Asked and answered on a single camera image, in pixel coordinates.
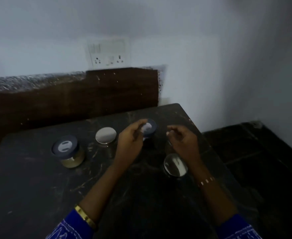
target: floor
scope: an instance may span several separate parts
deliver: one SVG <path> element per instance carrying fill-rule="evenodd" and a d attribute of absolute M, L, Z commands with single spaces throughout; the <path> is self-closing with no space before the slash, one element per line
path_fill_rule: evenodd
<path fill-rule="evenodd" d="M 292 238 L 292 148 L 260 122 L 203 134 L 258 205 L 263 238 Z"/>

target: wall socket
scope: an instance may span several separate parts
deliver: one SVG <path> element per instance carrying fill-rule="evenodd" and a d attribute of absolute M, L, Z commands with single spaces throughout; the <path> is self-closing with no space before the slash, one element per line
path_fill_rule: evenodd
<path fill-rule="evenodd" d="M 86 39 L 84 45 L 89 70 L 130 67 L 128 38 Z"/>

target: white wall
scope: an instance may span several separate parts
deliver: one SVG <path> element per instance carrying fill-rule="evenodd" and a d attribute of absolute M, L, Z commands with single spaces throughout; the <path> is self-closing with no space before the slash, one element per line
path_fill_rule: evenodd
<path fill-rule="evenodd" d="M 292 18 L 276 59 L 242 109 L 239 119 L 260 119 L 292 147 Z"/>
<path fill-rule="evenodd" d="M 86 70 L 78 39 L 129 36 L 132 66 L 167 65 L 162 97 L 207 131 L 239 122 L 291 13 L 292 0 L 0 0 L 0 76 Z"/>

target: wooden panel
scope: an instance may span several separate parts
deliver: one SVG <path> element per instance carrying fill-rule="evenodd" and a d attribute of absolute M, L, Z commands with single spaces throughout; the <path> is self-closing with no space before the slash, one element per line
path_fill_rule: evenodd
<path fill-rule="evenodd" d="M 157 70 L 87 71 L 86 78 L 18 93 L 0 93 L 0 140 L 11 132 L 127 112 L 158 104 Z"/>

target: black countertop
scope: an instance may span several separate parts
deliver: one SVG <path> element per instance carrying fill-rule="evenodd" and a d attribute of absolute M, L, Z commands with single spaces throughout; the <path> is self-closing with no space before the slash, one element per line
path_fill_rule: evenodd
<path fill-rule="evenodd" d="M 215 237 L 193 177 L 187 173 L 172 179 L 163 171 L 169 124 L 185 125 L 198 136 L 204 163 L 256 227 L 258 212 L 247 192 L 181 106 L 171 104 L 7 135 L 0 144 L 0 238 L 46 237 L 112 163 L 105 148 L 97 145 L 96 132 L 109 126 L 119 134 L 141 118 L 157 123 L 153 144 L 143 147 L 119 180 L 95 238 Z M 74 169 L 63 167 L 51 154 L 52 144 L 69 134 L 77 137 L 86 153 Z"/>

